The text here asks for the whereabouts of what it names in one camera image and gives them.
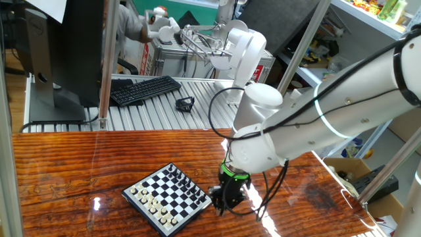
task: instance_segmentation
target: black keyboard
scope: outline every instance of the black keyboard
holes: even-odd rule
[[[166,92],[178,90],[181,87],[182,85],[171,77],[161,76],[112,90],[110,96],[120,106],[125,106],[138,100],[149,99]]]

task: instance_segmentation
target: gray shirt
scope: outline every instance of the gray shirt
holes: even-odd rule
[[[118,8],[118,24],[117,24],[117,35],[116,35],[116,48],[114,51],[114,64],[113,73],[117,73],[117,60],[118,55],[123,50],[124,42],[126,37],[131,40],[139,41],[142,30],[143,16],[136,16],[131,13],[125,6],[120,5]],[[105,30],[103,32],[103,52],[105,45]]]

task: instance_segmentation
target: metal pole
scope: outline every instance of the metal pole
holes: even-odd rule
[[[419,236],[421,233],[421,163],[410,187],[407,204],[403,207],[401,220],[393,237]]]
[[[371,134],[370,138],[366,141],[360,151],[355,155],[355,158],[362,159],[367,154],[367,152],[373,147],[373,145],[377,142],[379,137],[384,133],[386,128],[392,123],[393,119],[379,125],[373,134]]]
[[[110,103],[111,75],[114,67],[114,50],[116,47],[119,4],[120,1],[118,0],[110,0],[108,4],[107,25],[105,26],[103,79],[101,83],[101,101],[99,104],[100,130],[107,130],[107,115]]]
[[[12,147],[5,69],[0,57],[0,218],[5,236],[23,236],[18,181]]]
[[[421,127],[409,138],[408,142],[395,154],[392,160],[362,191],[358,201],[365,205],[368,200],[386,183],[389,177],[395,172],[421,145]]]
[[[310,20],[309,26],[307,26],[304,36],[301,39],[300,44],[298,45],[297,50],[294,53],[294,56],[292,56],[291,62],[289,62],[287,70],[285,71],[285,74],[281,79],[281,83],[278,86],[278,91],[281,92],[282,96],[285,95],[289,83],[291,83],[291,80],[294,77],[295,71],[297,71],[297,68],[301,60],[303,59],[305,52],[309,48],[314,34],[316,33],[320,23],[322,22],[324,15],[328,11],[330,2],[331,0],[320,0],[320,2],[318,3],[313,17]]]

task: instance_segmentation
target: glossy wooden tabletop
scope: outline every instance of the glossy wooden tabletop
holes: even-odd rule
[[[223,139],[211,130],[17,134],[13,141],[26,236],[158,236],[122,190],[169,162],[208,190],[224,158]],[[313,154],[290,165],[261,222],[217,217],[209,206],[177,236],[356,236],[377,228]],[[279,171],[267,172],[270,183]],[[252,179],[249,200],[236,211],[260,205],[262,175]]]

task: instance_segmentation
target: aluminum profile table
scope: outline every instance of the aluminum profile table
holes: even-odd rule
[[[134,83],[155,78],[154,76],[131,76],[113,74],[113,80],[131,79]],[[146,99],[143,106],[110,107],[107,118],[108,130],[171,130],[171,129],[210,129],[208,120],[209,103],[220,90],[221,85],[229,87],[232,80],[211,80],[199,78],[174,78],[182,88],[179,91],[166,93]],[[30,82],[27,79],[24,124],[29,122]],[[183,113],[175,108],[176,100],[193,96],[195,104],[191,113]],[[218,96],[212,105],[211,119],[215,128],[231,128],[237,113],[237,106],[225,103],[226,94]],[[85,108],[88,120],[98,115],[98,108]],[[98,131],[98,120],[91,124],[48,124],[33,125],[24,132],[76,132]]]

